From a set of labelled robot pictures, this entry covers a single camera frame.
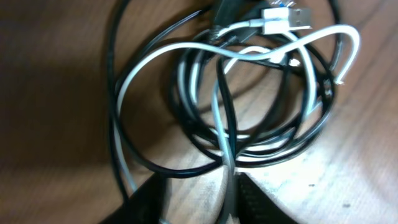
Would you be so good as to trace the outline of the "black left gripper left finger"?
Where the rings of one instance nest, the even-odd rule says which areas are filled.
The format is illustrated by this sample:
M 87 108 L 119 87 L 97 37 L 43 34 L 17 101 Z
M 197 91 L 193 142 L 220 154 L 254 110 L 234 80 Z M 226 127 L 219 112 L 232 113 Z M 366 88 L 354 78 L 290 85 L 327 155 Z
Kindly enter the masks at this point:
M 168 196 L 168 179 L 155 173 L 99 224 L 159 224 Z

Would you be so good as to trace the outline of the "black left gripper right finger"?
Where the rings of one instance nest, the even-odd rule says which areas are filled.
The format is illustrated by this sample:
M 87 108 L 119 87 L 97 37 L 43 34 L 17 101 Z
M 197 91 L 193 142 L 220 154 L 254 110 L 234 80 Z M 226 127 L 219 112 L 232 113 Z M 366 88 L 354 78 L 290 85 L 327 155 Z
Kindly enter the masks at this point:
M 297 224 L 245 173 L 238 175 L 237 209 L 240 224 Z

